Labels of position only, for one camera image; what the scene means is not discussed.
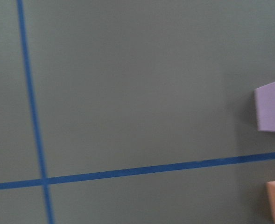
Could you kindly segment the pink foam block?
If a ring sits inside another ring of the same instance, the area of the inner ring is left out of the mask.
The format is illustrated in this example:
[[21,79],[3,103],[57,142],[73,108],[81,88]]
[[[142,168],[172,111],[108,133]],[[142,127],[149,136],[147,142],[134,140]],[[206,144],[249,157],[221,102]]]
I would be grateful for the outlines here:
[[257,129],[275,132],[275,82],[254,90]]

